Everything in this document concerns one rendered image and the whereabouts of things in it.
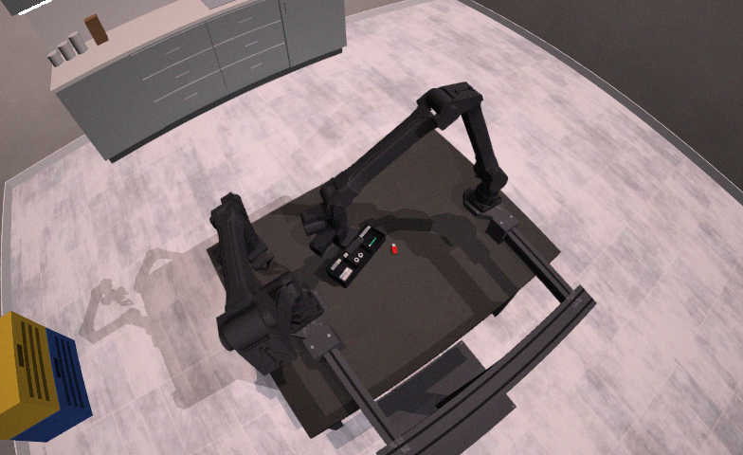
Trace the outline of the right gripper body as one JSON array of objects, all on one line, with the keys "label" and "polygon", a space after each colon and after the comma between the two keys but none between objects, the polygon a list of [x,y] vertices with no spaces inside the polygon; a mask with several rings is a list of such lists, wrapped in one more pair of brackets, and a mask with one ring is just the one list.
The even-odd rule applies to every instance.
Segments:
[{"label": "right gripper body", "polygon": [[[328,226],[329,226],[329,225],[328,225]],[[357,235],[358,235],[358,231],[357,231],[356,229],[354,229],[354,228],[352,228],[352,227],[348,226],[348,222],[347,222],[347,224],[346,224],[346,226],[345,226],[345,227],[346,227],[346,230],[347,230],[347,238],[346,238],[346,239],[345,239],[345,240],[344,240],[344,241],[343,241],[343,242],[341,243],[341,245],[339,245],[339,244],[338,244],[338,243],[336,243],[335,241],[333,241],[333,243],[334,243],[334,244],[335,244],[336,246],[338,246],[338,247],[340,247],[341,249],[343,249],[344,251],[346,251],[347,253],[349,253],[349,254],[353,254],[353,252],[354,252],[354,251],[355,251],[355,250],[356,250],[356,249],[358,248],[358,246],[360,245],[360,243],[359,243],[359,242],[357,242],[356,240],[354,240],[354,241],[353,241],[353,242],[351,243],[351,245],[350,245],[350,242],[351,242],[351,241],[352,241],[352,240],[353,240],[354,238],[356,238],[356,237],[357,237]],[[331,228],[331,229],[333,229],[333,230],[340,230],[340,229],[343,229],[344,227],[342,227],[342,228],[332,228],[332,227],[330,227],[330,226],[329,226],[329,228]]]}]

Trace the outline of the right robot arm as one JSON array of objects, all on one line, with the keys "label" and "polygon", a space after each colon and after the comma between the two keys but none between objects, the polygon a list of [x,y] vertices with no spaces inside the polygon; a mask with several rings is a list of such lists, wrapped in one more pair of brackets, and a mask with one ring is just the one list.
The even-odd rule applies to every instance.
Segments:
[{"label": "right robot arm", "polygon": [[[324,203],[300,214],[306,235],[317,233],[309,243],[313,253],[325,256],[333,241],[341,245],[347,238],[346,208],[373,178],[421,137],[438,127],[443,131],[460,115],[477,158],[475,176],[482,180],[466,200],[481,213],[501,204],[503,198],[498,191],[506,185],[508,176],[495,157],[480,106],[482,101],[482,94],[468,82],[431,88],[417,99],[418,106],[410,116],[352,166],[321,187],[319,193]],[[437,114],[433,115],[426,107]],[[328,225],[343,229],[333,230]]]}]

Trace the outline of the black three-compartment bin rack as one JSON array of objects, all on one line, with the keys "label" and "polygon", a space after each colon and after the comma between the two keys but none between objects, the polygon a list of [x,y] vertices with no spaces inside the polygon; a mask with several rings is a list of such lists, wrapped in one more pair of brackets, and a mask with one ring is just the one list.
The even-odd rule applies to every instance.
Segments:
[{"label": "black three-compartment bin rack", "polygon": [[[362,270],[362,268],[366,265],[366,263],[371,259],[374,253],[386,241],[386,235],[382,233],[381,231],[377,230],[376,228],[370,226],[369,224],[367,224],[367,226],[361,231],[361,233],[358,236],[362,237],[364,241],[357,248],[354,255],[350,256],[345,251],[344,254],[340,255],[336,259],[336,261],[331,265],[331,267],[327,270],[328,277],[338,282],[345,288],[349,286],[349,284],[353,281],[353,279],[357,276],[357,274]],[[355,238],[355,240],[358,238],[358,236]],[[376,237],[377,239],[371,246],[369,246],[369,243],[372,241],[374,237]],[[359,253],[363,254],[362,258],[358,257]],[[355,258],[359,259],[358,263],[354,261]],[[349,276],[350,278],[348,277],[346,281],[343,281],[339,279],[339,277],[341,276],[341,274],[344,272],[344,270],[347,267],[350,268],[353,272]]]}]

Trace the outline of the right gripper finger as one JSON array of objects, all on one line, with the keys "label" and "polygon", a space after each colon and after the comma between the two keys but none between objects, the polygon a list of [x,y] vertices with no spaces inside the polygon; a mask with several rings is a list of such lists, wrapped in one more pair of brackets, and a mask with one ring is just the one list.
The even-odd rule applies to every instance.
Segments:
[{"label": "right gripper finger", "polygon": [[[356,241],[357,241],[357,242],[359,242],[359,243],[360,243],[360,245],[361,245],[361,244],[362,244],[362,242],[364,241],[364,239],[363,239],[362,237],[358,236],[358,238],[356,239]],[[360,245],[359,245],[359,246],[360,246]],[[354,253],[355,253],[355,252],[356,252],[356,250],[355,250],[355,251],[353,252],[353,255],[354,255]],[[349,253],[348,253],[348,254],[349,254]],[[353,256],[352,254],[349,254],[349,255]]]}]

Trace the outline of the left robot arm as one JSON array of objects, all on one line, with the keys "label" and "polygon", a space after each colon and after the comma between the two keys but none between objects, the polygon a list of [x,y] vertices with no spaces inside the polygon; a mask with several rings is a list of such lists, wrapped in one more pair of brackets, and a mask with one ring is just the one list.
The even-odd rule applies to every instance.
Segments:
[{"label": "left robot arm", "polygon": [[221,203],[209,218],[219,236],[219,246],[211,252],[223,267],[226,287],[225,312],[216,318],[219,338],[228,351],[235,350],[261,374],[268,375],[298,359],[289,343],[290,328],[295,334],[321,316],[324,309],[311,290],[303,293],[291,271],[256,292],[247,256],[255,248],[250,240],[245,242],[253,227],[245,207],[240,205],[243,201],[230,192]]}]

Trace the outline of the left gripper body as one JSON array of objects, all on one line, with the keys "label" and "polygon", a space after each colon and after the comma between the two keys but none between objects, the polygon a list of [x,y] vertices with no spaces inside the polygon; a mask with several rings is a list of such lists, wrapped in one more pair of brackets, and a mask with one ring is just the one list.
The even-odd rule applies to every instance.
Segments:
[{"label": "left gripper body", "polygon": [[267,245],[264,243],[264,241],[258,236],[258,234],[254,231],[252,236],[245,240],[247,242],[248,240],[251,241],[252,245],[254,246],[255,250],[248,255],[249,262],[253,265],[255,269],[258,269],[260,266],[262,266],[264,263],[268,261],[267,257],[265,255],[262,255],[261,258],[258,258],[258,256],[261,253],[264,253],[266,250],[268,250]]}]

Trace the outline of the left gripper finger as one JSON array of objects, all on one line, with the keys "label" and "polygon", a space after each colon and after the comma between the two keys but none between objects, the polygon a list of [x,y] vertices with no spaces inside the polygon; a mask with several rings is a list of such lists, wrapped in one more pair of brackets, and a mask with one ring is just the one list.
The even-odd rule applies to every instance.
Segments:
[{"label": "left gripper finger", "polygon": [[273,258],[274,258],[274,254],[273,254],[273,253],[272,253],[271,251],[269,251],[269,252],[268,252],[267,254],[265,254],[265,256],[266,256],[266,257],[267,257],[267,259],[268,259],[268,261],[267,261],[266,263],[264,263],[264,264],[266,264],[266,267],[264,267],[264,266],[262,265],[262,266],[260,266],[260,267],[259,267],[258,269],[256,269],[256,270],[264,270],[264,271],[266,271],[266,270],[267,270],[267,269],[269,268],[269,266],[270,266],[270,263],[271,263],[271,261],[272,261],[272,260],[273,260]]}]

